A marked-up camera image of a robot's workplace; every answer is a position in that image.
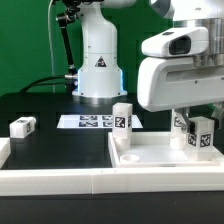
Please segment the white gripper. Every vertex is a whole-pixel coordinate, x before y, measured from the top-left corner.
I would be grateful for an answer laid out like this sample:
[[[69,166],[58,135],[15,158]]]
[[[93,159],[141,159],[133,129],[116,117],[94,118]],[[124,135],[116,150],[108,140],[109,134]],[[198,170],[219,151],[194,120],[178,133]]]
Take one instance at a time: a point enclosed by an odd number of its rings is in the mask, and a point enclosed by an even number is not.
[[[192,57],[145,58],[138,72],[137,99],[150,112],[177,109],[181,130],[188,134],[195,133],[195,123],[185,107],[214,103],[212,117],[221,129],[224,67],[195,68]]]

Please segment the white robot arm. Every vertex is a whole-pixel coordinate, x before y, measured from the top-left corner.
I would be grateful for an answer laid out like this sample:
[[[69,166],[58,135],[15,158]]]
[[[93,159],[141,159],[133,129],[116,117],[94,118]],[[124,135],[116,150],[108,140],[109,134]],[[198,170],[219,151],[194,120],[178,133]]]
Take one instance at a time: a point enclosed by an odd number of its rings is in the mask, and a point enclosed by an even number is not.
[[[125,92],[117,66],[117,30],[101,9],[127,7],[136,0],[101,0],[81,5],[83,65],[76,96],[98,101]],[[187,109],[214,104],[212,118],[224,119],[224,0],[149,0],[173,27],[142,42],[146,58],[138,71],[137,99],[146,110],[173,109],[186,128]]]

